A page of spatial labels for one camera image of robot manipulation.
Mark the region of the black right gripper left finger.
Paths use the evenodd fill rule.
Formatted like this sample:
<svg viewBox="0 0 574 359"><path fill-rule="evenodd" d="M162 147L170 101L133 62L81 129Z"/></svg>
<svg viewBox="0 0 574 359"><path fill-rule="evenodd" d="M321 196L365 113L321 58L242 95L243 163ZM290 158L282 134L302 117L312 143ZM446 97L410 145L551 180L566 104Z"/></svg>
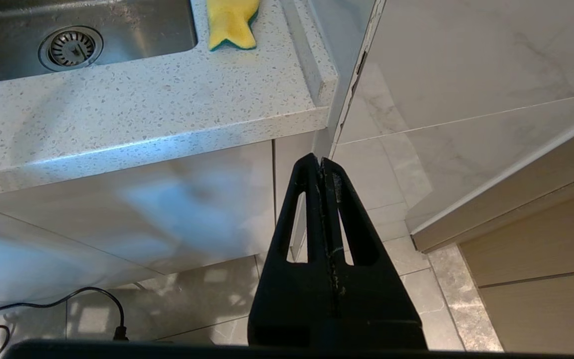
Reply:
<svg viewBox="0 0 574 359"><path fill-rule="evenodd" d="M287 260L300 195L305 196L307 263ZM293 167L248 318L250 346L307 347L333 312L320 165L312 153Z"/></svg>

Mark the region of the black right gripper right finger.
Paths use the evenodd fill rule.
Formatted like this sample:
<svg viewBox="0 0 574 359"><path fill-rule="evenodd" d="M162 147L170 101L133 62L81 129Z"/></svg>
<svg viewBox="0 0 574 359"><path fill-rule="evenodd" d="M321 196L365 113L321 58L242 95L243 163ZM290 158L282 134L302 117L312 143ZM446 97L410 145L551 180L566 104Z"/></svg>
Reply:
<svg viewBox="0 0 574 359"><path fill-rule="evenodd" d="M321 162L326 261L341 345L425 351L423 325L346 171Z"/></svg>

